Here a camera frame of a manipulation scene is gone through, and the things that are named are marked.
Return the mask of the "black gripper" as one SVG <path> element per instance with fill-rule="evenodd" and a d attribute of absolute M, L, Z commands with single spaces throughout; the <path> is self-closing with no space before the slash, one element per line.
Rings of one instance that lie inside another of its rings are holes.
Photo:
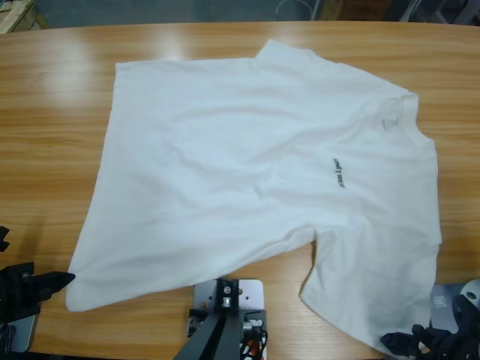
<path fill-rule="evenodd" d="M 381 343 L 397 357 L 415 359 L 479 359 L 479 325 L 450 331 L 414 325 L 412 333 L 392 332 Z M 415 346 L 410 346 L 414 338 Z"/>
<path fill-rule="evenodd" d="M 30 283 L 34 274 L 33 262 L 10 265 L 1 270 L 1 322 L 12 323 L 40 313 L 39 301 L 51 299 L 52 295 L 65 288 L 75 278 L 75 274 L 51 271 L 33 277 L 35 291 Z"/>

